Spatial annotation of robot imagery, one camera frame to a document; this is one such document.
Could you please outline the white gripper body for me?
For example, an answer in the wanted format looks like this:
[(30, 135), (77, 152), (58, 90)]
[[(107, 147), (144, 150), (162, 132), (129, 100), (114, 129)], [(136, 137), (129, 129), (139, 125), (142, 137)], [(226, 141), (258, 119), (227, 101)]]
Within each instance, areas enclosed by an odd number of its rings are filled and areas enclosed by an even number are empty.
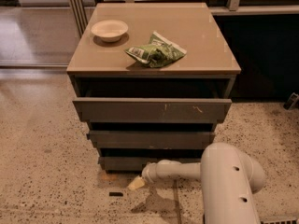
[(159, 176), (157, 175), (156, 167), (157, 167), (156, 163), (148, 163), (144, 167), (141, 175), (147, 183), (154, 183), (159, 179)]

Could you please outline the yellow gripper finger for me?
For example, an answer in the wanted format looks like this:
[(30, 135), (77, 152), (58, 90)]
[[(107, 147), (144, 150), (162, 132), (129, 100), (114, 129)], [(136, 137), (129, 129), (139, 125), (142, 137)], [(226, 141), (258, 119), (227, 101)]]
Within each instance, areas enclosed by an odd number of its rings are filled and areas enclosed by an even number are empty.
[(136, 190), (144, 187), (146, 185), (146, 182), (142, 176), (137, 176), (129, 185), (129, 190)]

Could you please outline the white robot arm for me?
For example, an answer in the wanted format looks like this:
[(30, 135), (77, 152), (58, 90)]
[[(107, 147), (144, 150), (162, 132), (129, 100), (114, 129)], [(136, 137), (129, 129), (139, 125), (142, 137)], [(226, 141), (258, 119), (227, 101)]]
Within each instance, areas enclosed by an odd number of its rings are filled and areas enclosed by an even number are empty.
[(264, 187), (265, 172), (260, 163), (237, 147), (213, 143), (199, 162), (149, 163), (128, 189), (179, 178), (201, 182), (205, 224), (261, 224), (253, 194)]

